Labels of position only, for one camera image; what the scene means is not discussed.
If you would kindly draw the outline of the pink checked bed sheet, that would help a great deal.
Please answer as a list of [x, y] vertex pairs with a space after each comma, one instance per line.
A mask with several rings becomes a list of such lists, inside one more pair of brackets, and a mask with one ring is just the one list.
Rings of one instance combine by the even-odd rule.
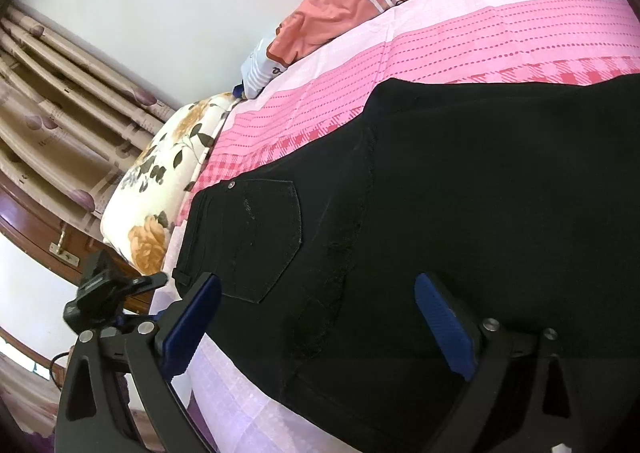
[[[184, 217], [198, 192], [343, 127], [386, 80], [587, 87], [627, 75], [639, 79], [639, 22], [626, 0], [413, 0], [300, 61], [235, 109]], [[186, 222], [172, 242], [171, 269]], [[271, 399], [208, 333], [189, 376], [221, 452], [359, 451]]]

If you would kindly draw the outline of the black pants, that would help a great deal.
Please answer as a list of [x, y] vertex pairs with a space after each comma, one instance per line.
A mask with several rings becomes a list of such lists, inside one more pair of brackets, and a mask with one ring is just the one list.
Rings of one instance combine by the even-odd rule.
[[378, 84], [321, 139], [195, 195], [174, 279], [261, 391], [363, 452], [422, 452], [465, 392], [416, 305], [554, 329], [586, 452], [639, 447], [639, 79]]

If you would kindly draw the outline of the white floral pillow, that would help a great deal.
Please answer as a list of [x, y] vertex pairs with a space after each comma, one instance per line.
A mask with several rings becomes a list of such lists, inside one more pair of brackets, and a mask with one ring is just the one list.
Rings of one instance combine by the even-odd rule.
[[115, 187], [100, 231], [139, 273], [162, 269], [183, 199], [238, 103], [226, 92], [176, 110]]

